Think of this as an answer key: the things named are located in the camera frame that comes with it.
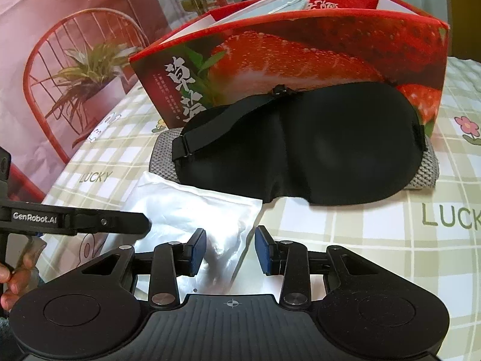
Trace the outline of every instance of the eye mask strap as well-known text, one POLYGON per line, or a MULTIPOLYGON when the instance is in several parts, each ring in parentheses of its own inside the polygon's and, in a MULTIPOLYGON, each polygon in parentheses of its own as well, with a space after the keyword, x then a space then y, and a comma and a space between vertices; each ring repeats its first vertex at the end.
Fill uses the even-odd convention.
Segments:
POLYGON ((172 161, 187 157, 213 143, 227 133, 245 115, 269 104, 273 100, 293 94, 284 85, 276 85, 271 94, 253 95, 229 106, 222 114, 172 141, 172 161))

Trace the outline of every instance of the checkered tablecloth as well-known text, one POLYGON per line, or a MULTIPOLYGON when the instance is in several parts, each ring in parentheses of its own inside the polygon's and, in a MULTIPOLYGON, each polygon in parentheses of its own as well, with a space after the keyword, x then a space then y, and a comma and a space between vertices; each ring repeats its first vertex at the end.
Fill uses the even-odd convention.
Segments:
MULTIPOLYGON (((96 141, 82 145, 45 203, 122 207, 148 169, 164 126, 140 85, 114 112, 121 117, 96 141)), ((343 245, 437 294, 451 316, 439 353, 445 361, 481 360, 481 140, 467 120, 481 126, 481 64, 449 58, 432 137, 440 162, 434 190, 401 191, 384 201, 343 207, 280 198, 264 205, 259 220, 277 240, 296 240, 316 251, 343 245)), ((48 245, 38 263, 45 280, 90 259, 104 240, 102 235, 45 238, 48 245)), ((281 282, 262 275, 251 243, 230 293, 278 295, 281 282)), ((322 279, 313 276, 312 282, 313 298, 321 298, 322 279)))

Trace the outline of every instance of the white flower pot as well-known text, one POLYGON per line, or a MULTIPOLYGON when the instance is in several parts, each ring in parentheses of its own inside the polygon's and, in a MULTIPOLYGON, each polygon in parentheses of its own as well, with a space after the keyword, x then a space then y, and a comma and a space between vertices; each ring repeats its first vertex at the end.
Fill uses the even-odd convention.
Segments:
POLYGON ((102 120, 125 96, 122 79, 117 76, 84 103, 89 117, 102 120))

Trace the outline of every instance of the strawberry box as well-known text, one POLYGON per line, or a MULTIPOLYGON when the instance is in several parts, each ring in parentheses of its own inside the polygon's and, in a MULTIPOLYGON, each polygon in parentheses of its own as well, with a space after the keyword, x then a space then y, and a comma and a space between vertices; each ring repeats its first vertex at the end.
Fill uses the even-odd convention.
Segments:
POLYGON ((431 135, 446 23, 400 0, 310 0, 304 10, 215 24, 256 1, 214 9, 131 57, 169 128, 277 84, 309 90, 380 81, 406 96, 431 135))

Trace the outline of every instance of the chair backrest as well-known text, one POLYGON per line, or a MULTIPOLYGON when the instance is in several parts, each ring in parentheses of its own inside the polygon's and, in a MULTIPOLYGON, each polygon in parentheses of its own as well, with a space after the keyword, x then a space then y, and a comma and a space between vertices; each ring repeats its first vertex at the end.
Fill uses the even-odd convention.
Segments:
MULTIPOLYGON (((52 78, 61 69, 72 66, 73 60, 66 50, 84 52, 86 45, 111 42, 128 47, 144 48, 147 37, 138 24, 128 15, 109 8, 84 9, 64 17, 37 42, 27 60, 23 73, 23 92, 38 124, 65 164, 75 152, 72 143, 98 119, 85 113, 83 106, 67 102, 47 118, 52 106, 67 88, 58 86, 52 78)), ((124 72, 126 76, 133 71, 124 72)))

